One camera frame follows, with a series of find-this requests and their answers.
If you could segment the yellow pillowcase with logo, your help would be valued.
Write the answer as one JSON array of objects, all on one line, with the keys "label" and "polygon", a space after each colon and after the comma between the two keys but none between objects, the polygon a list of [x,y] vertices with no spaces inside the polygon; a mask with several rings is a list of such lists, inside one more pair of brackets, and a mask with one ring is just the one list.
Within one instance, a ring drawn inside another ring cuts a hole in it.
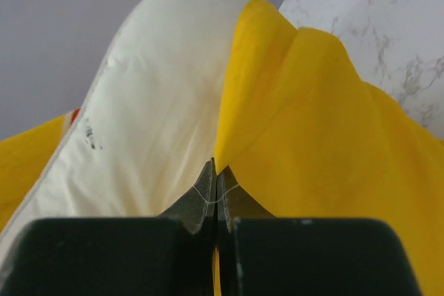
[{"label": "yellow pillowcase with logo", "polygon": [[250,0],[211,159],[276,216],[383,220],[422,291],[443,294],[443,142],[364,82],[335,36]]}]

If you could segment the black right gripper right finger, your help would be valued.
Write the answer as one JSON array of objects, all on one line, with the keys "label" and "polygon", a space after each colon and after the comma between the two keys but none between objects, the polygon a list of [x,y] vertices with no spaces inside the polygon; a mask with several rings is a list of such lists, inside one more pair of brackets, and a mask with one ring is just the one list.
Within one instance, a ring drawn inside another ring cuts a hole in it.
[{"label": "black right gripper right finger", "polygon": [[420,295],[398,235],[368,218],[278,218],[216,179],[221,295]]}]

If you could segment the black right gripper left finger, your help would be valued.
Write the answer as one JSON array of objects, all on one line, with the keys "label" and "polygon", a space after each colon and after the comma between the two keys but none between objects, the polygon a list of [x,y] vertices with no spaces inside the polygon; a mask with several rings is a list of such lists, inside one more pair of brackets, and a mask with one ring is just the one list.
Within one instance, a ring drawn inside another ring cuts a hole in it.
[{"label": "black right gripper left finger", "polygon": [[45,218],[18,233],[2,295],[212,295],[216,174],[154,217]]}]

